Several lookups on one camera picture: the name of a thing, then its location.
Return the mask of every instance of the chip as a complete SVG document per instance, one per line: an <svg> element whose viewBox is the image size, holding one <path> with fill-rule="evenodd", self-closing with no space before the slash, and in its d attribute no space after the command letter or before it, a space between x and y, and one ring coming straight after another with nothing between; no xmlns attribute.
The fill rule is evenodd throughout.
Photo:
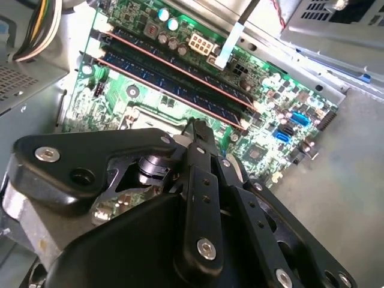
<svg viewBox="0 0 384 288"><path fill-rule="evenodd" d="M300 103L307 102L307 99L310 95L306 93L305 91L301 91L299 95L296 96L296 100L298 100Z"/></svg>
<svg viewBox="0 0 384 288"><path fill-rule="evenodd" d="M260 147L257 145L251 145L246 155L247 155L248 161L257 162L257 161L260 161L267 152L268 150L263 147Z"/></svg>
<svg viewBox="0 0 384 288"><path fill-rule="evenodd" d="M297 92L299 92L299 90L300 89L297 86L295 86L293 87L292 92L296 94Z"/></svg>
<svg viewBox="0 0 384 288"><path fill-rule="evenodd" d="M150 18L156 18L157 17L157 12L156 12L156 10L151 10L150 12L149 12L149 16L150 16Z"/></svg>

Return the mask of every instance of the red wire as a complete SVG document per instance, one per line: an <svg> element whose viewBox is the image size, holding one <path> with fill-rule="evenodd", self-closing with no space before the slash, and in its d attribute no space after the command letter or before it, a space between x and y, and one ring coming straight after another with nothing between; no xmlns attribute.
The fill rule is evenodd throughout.
<svg viewBox="0 0 384 288"><path fill-rule="evenodd" d="M280 21L280 25L281 27L284 29L286 27L286 23L281 15L281 9L280 9L280 6L278 5L277 3L277 0L271 0L275 9L276 9L276 12L277 12L277 16L278 16L278 19Z"/></svg>

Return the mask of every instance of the sata port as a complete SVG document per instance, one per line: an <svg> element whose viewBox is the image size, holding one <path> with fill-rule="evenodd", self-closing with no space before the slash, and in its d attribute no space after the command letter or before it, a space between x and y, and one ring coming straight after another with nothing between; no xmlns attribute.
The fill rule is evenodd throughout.
<svg viewBox="0 0 384 288"><path fill-rule="evenodd" d="M287 135L286 133L279 132L278 129L275 130L275 132L273 133L273 136L284 143L290 142L290 136Z"/></svg>

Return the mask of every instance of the blue connector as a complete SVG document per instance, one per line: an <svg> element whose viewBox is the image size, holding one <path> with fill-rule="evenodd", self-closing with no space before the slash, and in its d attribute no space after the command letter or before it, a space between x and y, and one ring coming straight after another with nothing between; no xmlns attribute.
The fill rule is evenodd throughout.
<svg viewBox="0 0 384 288"><path fill-rule="evenodd" d="M301 126L308 126L310 124L310 120L308 117L306 117L303 114L300 114L299 112L293 112L292 117L290 118L292 122L299 124Z"/></svg>
<svg viewBox="0 0 384 288"><path fill-rule="evenodd" d="M273 136L284 143L289 143L291 139L286 133L279 132L278 130L275 130Z"/></svg>

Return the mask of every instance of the screw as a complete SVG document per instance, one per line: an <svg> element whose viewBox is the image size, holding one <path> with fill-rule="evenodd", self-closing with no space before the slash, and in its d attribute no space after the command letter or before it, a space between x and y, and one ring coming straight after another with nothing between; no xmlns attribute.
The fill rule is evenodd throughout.
<svg viewBox="0 0 384 288"><path fill-rule="evenodd" d="M255 183L254 186L255 186L256 189L258 189L259 191L262 191L262 190L263 190L263 187L262 187L259 183Z"/></svg>
<svg viewBox="0 0 384 288"><path fill-rule="evenodd" d="M338 276L340 277L340 279L342 280L342 282L343 282L348 288L352 288L352 284L351 284L351 282L348 280L348 278L347 278L343 273L339 273Z"/></svg>
<svg viewBox="0 0 384 288"><path fill-rule="evenodd" d="M286 271L282 269L277 269L276 270L276 277L277 281L284 287L284 288L292 288L292 280L289 278L288 274Z"/></svg>
<svg viewBox="0 0 384 288"><path fill-rule="evenodd" d="M197 147L197 150L198 150L201 154L205 154L205 151L204 151L202 148Z"/></svg>
<svg viewBox="0 0 384 288"><path fill-rule="evenodd" d="M40 147L35 151L35 157L44 162L56 162L60 159L60 153L52 147Z"/></svg>
<svg viewBox="0 0 384 288"><path fill-rule="evenodd" d="M229 163L229 161L228 161L227 159L224 159L224 160L223 160L223 164L224 164L224 166L226 166L226 167L229 167L229 166L230 166L230 163Z"/></svg>
<svg viewBox="0 0 384 288"><path fill-rule="evenodd" d="M216 248L208 239L200 239L197 242L197 250L206 260L214 260L216 258Z"/></svg>
<svg viewBox="0 0 384 288"><path fill-rule="evenodd" d="M167 144L170 143L170 140L169 140L167 137L161 136L160 139L161 139L161 141L163 141L164 143L167 143Z"/></svg>

